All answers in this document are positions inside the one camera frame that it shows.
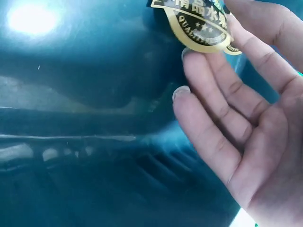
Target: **label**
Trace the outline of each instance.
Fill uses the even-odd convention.
[[[224,9],[225,13],[226,14],[232,14],[227,8]],[[242,54],[242,52],[234,47],[232,44],[229,44],[225,49],[224,49],[224,52],[229,54],[229,55],[240,55]]]
[[[225,12],[218,0],[153,0],[164,9],[176,37],[197,52],[217,52],[230,45]]]
[[[238,49],[232,46],[232,44],[229,44],[225,49],[224,52],[229,55],[239,55],[242,54],[242,52]]]

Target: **teal surface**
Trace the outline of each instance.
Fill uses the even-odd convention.
[[[280,1],[299,16],[303,3]],[[142,0],[0,1],[0,226],[228,226],[176,122],[183,46]],[[227,56],[270,102],[244,55]]]

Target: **fingernail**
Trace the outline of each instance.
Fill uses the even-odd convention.
[[[189,86],[184,85],[184,86],[178,87],[172,94],[172,101],[174,102],[175,98],[183,93],[190,93]]]
[[[182,54],[181,54],[181,59],[182,59],[182,62],[183,62],[183,59],[184,59],[184,56],[189,53],[189,52],[192,52],[193,50],[189,49],[188,47],[185,47],[184,50],[182,51]]]

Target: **palm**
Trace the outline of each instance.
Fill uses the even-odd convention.
[[[238,11],[244,4],[240,0],[225,2]],[[261,4],[250,15],[257,15],[257,9],[273,7],[260,2],[246,3],[245,7],[248,4]],[[262,23],[259,20],[255,27],[262,27]],[[243,84],[223,54],[188,52],[183,64],[193,93],[175,93],[175,115],[201,158],[260,226],[302,226],[303,78],[233,17],[230,28],[237,47],[280,93],[280,100],[270,105]],[[268,43],[273,40],[266,33],[263,36]],[[282,37],[278,27],[274,41],[283,43]],[[288,48],[280,49],[303,71],[300,61],[294,58],[300,50],[294,51],[288,42],[285,40]]]

